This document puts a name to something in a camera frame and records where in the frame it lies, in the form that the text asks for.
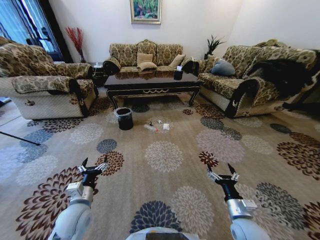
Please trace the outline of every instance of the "vase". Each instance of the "vase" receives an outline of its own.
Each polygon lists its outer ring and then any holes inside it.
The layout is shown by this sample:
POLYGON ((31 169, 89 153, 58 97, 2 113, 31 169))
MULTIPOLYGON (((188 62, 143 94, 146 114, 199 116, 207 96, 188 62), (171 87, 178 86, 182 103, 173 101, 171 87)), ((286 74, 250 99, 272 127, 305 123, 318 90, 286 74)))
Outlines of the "vase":
POLYGON ((84 53, 82 52, 82 49, 79 51, 79 55, 80 55, 80 62, 82 64, 86 63, 85 57, 84 57, 84 53))

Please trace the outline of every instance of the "sofa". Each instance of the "sofa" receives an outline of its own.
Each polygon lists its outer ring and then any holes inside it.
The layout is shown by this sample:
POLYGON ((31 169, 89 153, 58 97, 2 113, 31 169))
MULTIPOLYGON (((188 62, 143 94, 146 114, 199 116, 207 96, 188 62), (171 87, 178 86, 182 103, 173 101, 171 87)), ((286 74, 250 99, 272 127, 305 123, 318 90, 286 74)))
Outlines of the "sofa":
MULTIPOLYGON (((183 54, 183 47, 180 44, 156 44, 145 39, 137 44, 112 43, 109 53, 110 57, 103 62, 105 73, 109 76, 129 73, 131 76, 131 73, 140 71, 137 67, 137 53, 153 54, 152 62, 157 66, 157 72, 172 72, 175 68, 169 64, 178 54, 183 54)), ((185 57, 180 65, 185 72, 193 72, 191 58, 185 57)))
POLYGON ((229 118, 273 113, 282 110, 284 101, 291 103, 299 94, 310 89, 319 74, 319 53, 315 50, 275 46, 230 46, 222 57, 235 68, 234 76, 219 76, 210 69, 220 57, 209 55, 207 60, 197 61, 195 73, 201 81, 200 94, 221 108, 229 118), (302 63, 309 70, 312 84, 300 93, 280 98, 275 85, 259 76, 248 75, 259 61, 289 59, 302 63))
POLYGON ((98 97, 87 63, 54 64, 39 46, 0 46, 0 96, 10 97, 25 119, 87 117, 98 97))

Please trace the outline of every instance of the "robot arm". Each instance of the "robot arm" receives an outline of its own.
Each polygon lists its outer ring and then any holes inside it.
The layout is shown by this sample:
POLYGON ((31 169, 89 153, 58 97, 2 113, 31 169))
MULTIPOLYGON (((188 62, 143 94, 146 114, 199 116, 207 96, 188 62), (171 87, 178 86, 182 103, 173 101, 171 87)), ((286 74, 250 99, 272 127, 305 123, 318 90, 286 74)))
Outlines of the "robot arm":
POLYGON ((55 221, 49 240, 82 240, 92 221, 91 203, 95 189, 95 178, 107 169, 107 159, 99 166, 86 167, 85 159, 78 170, 83 175, 82 182, 73 182, 66 188, 70 204, 55 221))
POLYGON ((253 200, 243 199, 237 192, 235 185, 238 182, 239 173, 228 163, 232 175, 218 175, 212 172, 209 165, 208 176, 215 183, 221 185, 228 207, 232 224, 230 231, 234 240, 271 240, 266 231, 251 219, 251 213, 257 208, 253 200))

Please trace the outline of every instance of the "carpet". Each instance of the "carpet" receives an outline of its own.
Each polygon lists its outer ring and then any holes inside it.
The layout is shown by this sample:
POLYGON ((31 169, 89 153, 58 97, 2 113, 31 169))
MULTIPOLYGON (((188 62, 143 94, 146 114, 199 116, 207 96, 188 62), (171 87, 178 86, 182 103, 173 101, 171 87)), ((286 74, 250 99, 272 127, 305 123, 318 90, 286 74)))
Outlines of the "carpet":
MULTIPOLYGON (((41 146, 0 138, 1 239, 47 239, 68 205, 66 187, 82 179, 76 166, 87 157, 88 166, 99 165, 105 156, 109 167, 98 176, 86 239, 124 240, 160 226, 231 240, 223 190, 207 177, 207 164, 228 174, 227 163, 240 173, 236 189, 256 202, 254 220, 271 239, 319 239, 319 119, 288 111, 229 119, 200 96, 189 107, 189 98, 120 100, 133 110, 128 131, 118 128, 104 91, 85 119, 18 117, 2 125, 0 131, 41 146), (144 128, 150 121, 159 132, 144 128)), ((0 119, 16 116, 8 108, 0 119)))

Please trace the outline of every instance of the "plastic bottle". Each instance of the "plastic bottle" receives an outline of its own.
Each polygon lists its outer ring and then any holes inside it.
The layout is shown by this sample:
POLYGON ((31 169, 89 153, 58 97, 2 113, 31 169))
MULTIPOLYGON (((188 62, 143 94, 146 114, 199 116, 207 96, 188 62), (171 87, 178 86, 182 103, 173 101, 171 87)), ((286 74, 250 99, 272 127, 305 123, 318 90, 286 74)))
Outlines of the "plastic bottle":
POLYGON ((145 124, 145 125, 144 125, 144 128, 145 128, 145 129, 148 129, 148 130, 150 130, 150 131, 152 131, 152 132, 159 132, 159 130, 158 130, 157 127, 151 126, 151 125, 149 125, 149 124, 145 124))

